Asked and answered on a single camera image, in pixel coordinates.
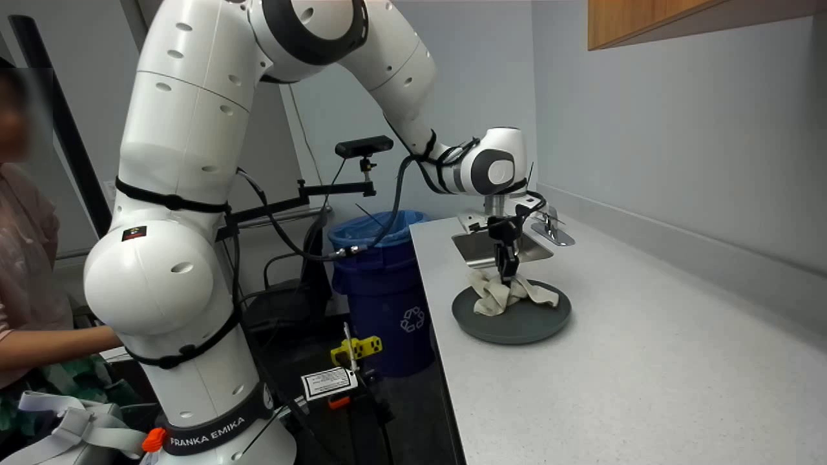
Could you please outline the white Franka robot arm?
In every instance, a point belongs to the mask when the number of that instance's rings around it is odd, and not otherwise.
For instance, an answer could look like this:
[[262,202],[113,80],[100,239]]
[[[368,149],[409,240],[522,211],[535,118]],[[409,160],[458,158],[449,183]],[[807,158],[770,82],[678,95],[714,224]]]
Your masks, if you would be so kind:
[[82,270],[93,315],[140,363],[162,439],[140,465],[296,465],[259,375],[217,227],[255,89],[349,69],[436,195],[528,183],[524,137],[448,143],[421,113],[435,59],[394,0],[162,0],[140,50],[113,217]]

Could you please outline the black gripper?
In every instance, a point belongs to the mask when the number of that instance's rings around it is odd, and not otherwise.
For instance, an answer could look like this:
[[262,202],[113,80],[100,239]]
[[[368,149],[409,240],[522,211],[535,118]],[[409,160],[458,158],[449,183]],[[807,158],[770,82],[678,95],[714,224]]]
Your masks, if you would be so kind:
[[520,259],[518,259],[518,240],[522,235],[522,224],[518,217],[492,217],[488,219],[488,239],[496,249],[496,272],[502,285],[509,285],[520,275]]

